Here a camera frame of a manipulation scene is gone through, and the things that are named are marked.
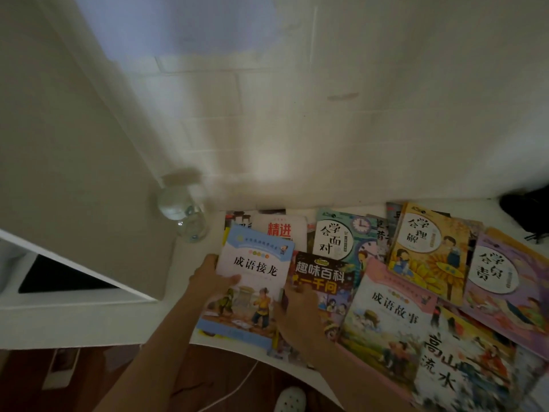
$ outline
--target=white desk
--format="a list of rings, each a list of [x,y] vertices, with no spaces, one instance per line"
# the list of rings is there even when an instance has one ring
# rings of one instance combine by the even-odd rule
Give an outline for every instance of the white desk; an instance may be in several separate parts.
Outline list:
[[[549,244],[535,245],[522,240],[527,235],[498,206],[497,200],[428,200],[418,201],[425,207],[446,211],[453,216],[483,221],[549,256]],[[385,205],[368,205],[340,209],[359,215],[385,215]],[[314,217],[315,210],[288,210],[288,214]],[[64,346],[111,346],[147,341],[187,288],[188,278],[207,253],[221,249],[224,212],[211,216],[209,235],[198,244],[179,240],[161,302],[118,305],[58,306],[0,311],[0,348],[34,349]],[[194,333],[191,343],[213,346],[271,364],[316,388],[338,403],[319,373],[268,357],[264,350],[235,340],[209,338]]]

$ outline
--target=hand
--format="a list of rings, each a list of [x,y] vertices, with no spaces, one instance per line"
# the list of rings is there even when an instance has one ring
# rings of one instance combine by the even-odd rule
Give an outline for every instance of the hand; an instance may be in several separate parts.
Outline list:
[[[310,285],[293,289],[290,284],[284,287],[288,298],[286,312],[274,303],[274,319],[282,337],[300,353],[307,356],[320,341],[326,340],[319,315],[319,297]]]
[[[223,277],[216,274],[216,263],[216,254],[208,254],[204,257],[200,267],[189,278],[185,298],[192,298],[201,304],[206,304],[211,300],[222,298],[227,293],[227,289],[240,282],[240,275]]]

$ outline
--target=clock illustration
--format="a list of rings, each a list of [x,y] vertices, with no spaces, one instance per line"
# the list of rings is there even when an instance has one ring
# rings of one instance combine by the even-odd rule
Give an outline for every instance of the clock illustration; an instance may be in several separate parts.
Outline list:
[[[358,233],[366,234],[370,231],[370,229],[372,229],[372,224],[365,218],[355,218],[353,220],[353,228]]]

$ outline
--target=white slipper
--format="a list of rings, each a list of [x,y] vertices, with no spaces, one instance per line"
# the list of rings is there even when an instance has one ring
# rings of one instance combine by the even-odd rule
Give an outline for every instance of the white slipper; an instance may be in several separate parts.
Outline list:
[[[302,388],[291,386],[285,388],[276,401],[274,412],[305,412],[307,395]]]

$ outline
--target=white cable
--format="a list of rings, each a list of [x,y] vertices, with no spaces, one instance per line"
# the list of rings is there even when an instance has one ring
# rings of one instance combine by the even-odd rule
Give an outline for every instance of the white cable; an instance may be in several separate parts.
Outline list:
[[[219,402],[222,402],[222,401],[224,401],[225,399],[227,399],[227,398],[229,398],[230,396],[232,396],[232,395],[234,395],[235,393],[237,393],[238,389],[240,389],[240,388],[242,387],[242,385],[243,385],[244,383],[246,383],[246,381],[248,380],[248,377],[250,377],[251,372],[253,372],[253,371],[255,370],[255,367],[257,366],[257,363],[259,363],[259,360],[256,360],[254,366],[251,368],[251,370],[248,372],[248,374],[246,375],[246,377],[244,377],[244,380],[238,385],[238,387],[237,387],[235,390],[233,390],[233,391],[232,391],[231,393],[229,393],[228,395],[225,395],[225,396],[223,396],[222,398],[216,400],[215,402],[210,403],[207,407],[202,408],[202,409],[200,409],[200,410],[197,411],[197,412],[204,412],[206,409],[210,409],[212,406],[217,405]]]

